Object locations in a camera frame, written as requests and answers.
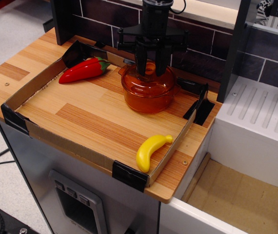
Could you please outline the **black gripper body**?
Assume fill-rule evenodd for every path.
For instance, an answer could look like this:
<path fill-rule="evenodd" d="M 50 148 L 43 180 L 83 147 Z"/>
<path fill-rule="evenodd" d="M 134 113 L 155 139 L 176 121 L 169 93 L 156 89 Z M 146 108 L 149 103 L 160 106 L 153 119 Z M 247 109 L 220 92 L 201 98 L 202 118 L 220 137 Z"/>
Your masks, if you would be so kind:
<path fill-rule="evenodd" d="M 171 52 L 187 48 L 189 31 L 168 26 L 169 13 L 174 11 L 172 0 L 144 0 L 138 25 L 118 29 L 117 48 L 133 52 L 136 47 L 148 51 L 169 48 Z"/>

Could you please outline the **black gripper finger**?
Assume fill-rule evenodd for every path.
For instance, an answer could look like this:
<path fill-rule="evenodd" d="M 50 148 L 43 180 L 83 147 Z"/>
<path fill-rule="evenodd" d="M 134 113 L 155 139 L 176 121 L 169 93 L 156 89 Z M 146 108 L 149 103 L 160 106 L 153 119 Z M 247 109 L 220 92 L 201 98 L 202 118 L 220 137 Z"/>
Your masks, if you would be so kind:
<path fill-rule="evenodd" d="M 150 49 L 150 45 L 145 41 L 136 40 L 135 46 L 135 61 L 137 65 L 137 71 L 140 75 L 144 76 L 147 63 L 147 51 Z"/>
<path fill-rule="evenodd" d="M 168 43 L 159 45 L 156 49 L 156 75 L 161 76 L 165 73 L 172 54 L 172 46 Z"/>

